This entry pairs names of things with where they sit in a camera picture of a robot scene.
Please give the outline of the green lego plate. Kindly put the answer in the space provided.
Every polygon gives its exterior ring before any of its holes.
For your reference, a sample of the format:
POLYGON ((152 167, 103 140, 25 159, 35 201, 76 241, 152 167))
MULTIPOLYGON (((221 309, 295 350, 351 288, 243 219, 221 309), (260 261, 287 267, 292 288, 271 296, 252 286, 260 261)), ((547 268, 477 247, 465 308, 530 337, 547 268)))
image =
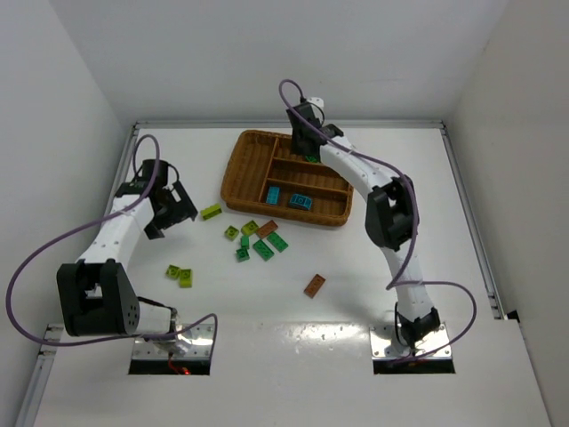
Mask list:
POLYGON ((285 249, 288 248, 288 243, 283 240, 276 232, 271 232, 268 236, 267 236, 267 241, 273 246, 275 247, 275 249, 279 252, 282 253, 285 249))

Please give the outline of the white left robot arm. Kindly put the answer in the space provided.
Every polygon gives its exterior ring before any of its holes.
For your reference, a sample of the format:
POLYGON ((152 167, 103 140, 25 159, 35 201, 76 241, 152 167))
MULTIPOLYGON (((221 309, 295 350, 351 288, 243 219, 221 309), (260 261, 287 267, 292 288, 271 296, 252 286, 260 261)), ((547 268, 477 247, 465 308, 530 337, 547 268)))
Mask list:
POLYGON ((141 237, 158 239, 165 230, 194 220, 197 209, 172 165, 147 159, 113 199, 113 219, 102 224, 92 244, 56 275, 66 332, 75 337, 172 338, 176 309, 139 297, 127 276, 141 237))

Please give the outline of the cyan long lego brick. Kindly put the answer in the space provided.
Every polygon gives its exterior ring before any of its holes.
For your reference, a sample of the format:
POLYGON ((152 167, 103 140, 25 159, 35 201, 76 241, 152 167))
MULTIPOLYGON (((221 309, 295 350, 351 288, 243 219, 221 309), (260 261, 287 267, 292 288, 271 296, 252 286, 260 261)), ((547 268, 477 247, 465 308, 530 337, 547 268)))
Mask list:
POLYGON ((278 205, 280 197, 280 188, 278 186, 269 186, 265 203, 268 205, 278 205))

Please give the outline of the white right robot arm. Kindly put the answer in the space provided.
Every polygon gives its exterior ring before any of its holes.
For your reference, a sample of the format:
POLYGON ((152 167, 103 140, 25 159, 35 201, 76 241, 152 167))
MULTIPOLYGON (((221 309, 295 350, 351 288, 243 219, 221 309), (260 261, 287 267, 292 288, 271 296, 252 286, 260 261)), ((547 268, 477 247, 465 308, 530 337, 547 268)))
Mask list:
POLYGON ((394 166, 358 152, 336 125, 322 125, 317 109, 304 97, 286 106, 292 151, 330 167, 366 202, 366 234, 383 253, 392 275, 388 288, 397 293, 396 336, 412 349, 440 326, 414 252, 419 215, 413 182, 394 166))

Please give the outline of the green long lego brick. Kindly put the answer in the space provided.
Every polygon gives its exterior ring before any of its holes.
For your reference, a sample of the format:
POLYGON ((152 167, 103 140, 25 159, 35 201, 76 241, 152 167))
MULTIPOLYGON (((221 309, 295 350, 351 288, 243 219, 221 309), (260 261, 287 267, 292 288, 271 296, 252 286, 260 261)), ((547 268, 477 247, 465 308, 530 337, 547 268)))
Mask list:
POLYGON ((270 260, 275 255, 274 252, 267 246, 267 244, 262 239, 257 240, 252 245, 252 248, 259 255, 259 257, 265 262, 270 260))

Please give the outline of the cyan patterned round lego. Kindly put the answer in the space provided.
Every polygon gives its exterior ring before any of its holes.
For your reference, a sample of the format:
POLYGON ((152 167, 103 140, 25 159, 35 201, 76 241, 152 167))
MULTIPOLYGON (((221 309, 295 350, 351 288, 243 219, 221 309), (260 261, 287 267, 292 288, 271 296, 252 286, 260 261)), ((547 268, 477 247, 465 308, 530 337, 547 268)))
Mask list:
POLYGON ((294 209, 309 211, 312 207, 312 198, 306 195, 294 193, 291 195, 288 205, 294 209))

